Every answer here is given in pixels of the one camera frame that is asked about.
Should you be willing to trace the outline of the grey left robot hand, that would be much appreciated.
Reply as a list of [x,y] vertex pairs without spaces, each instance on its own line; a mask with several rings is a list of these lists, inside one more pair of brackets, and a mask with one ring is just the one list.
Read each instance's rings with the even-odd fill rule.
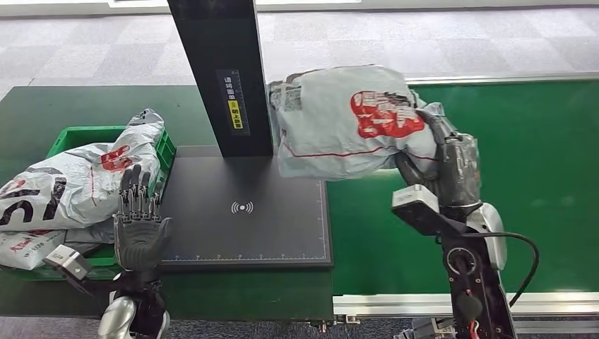
[[163,183],[150,190],[151,173],[140,165],[126,169],[114,220],[114,251],[127,271],[146,272],[159,264],[170,240],[171,218],[161,213]]

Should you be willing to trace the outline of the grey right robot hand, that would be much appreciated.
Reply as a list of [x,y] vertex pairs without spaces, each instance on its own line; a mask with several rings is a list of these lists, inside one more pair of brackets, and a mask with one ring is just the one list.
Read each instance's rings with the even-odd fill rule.
[[434,142],[432,156],[402,150],[394,157],[404,180],[411,186],[426,186],[438,198],[441,207],[475,206],[480,198],[480,170],[477,139],[458,131],[444,114],[416,109]]

